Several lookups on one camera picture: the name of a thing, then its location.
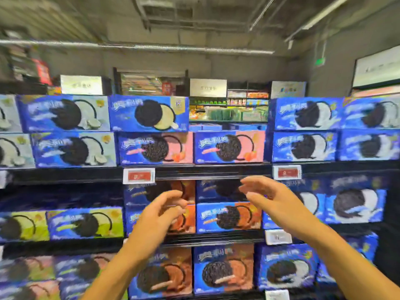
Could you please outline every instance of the silver ventilation duct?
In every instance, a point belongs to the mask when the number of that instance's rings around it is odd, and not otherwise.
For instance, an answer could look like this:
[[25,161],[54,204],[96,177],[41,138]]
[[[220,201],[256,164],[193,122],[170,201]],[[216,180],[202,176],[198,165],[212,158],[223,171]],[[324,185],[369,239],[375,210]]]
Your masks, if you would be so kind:
[[48,47],[75,47],[75,48],[104,48],[104,49],[128,49],[160,52],[196,52],[201,54],[226,54],[226,55],[272,55],[271,50],[250,50],[246,48],[218,48],[191,45],[163,45],[163,44],[98,44],[90,42],[69,41],[37,41],[37,40],[0,40],[0,45],[23,46],[48,46]]

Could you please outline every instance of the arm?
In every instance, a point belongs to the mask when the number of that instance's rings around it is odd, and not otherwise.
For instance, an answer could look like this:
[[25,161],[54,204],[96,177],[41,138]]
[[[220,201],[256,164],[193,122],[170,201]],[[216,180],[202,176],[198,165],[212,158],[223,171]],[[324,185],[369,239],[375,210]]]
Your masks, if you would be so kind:
[[348,300],[400,299],[396,284],[321,223],[284,184],[263,176],[246,177],[242,183],[239,189],[250,202],[317,251]]
[[144,209],[127,242],[81,300],[121,300],[132,278],[164,240],[172,221],[184,213],[187,201],[181,196],[181,191],[166,191]]

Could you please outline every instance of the human hand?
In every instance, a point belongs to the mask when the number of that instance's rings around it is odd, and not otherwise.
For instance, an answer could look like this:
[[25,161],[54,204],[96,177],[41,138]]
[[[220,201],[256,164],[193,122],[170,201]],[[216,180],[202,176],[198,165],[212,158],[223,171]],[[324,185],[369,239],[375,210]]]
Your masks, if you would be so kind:
[[170,190],[155,198],[143,210],[123,250],[139,261],[147,260],[163,242],[172,222],[185,212],[187,201],[181,196],[181,191]]
[[264,176],[249,176],[241,182],[239,190],[247,199],[291,235],[307,242],[323,225],[286,185]]

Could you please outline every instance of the forearm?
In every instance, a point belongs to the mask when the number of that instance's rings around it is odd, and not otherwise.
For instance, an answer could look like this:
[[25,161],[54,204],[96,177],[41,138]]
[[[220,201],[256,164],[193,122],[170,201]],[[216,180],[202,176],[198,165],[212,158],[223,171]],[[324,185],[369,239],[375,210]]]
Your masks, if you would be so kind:
[[121,300],[143,263],[145,262],[135,258],[134,253],[122,247],[86,290],[81,300]]
[[400,288],[332,228],[321,224],[315,231],[305,241],[317,251],[347,299],[400,299]]

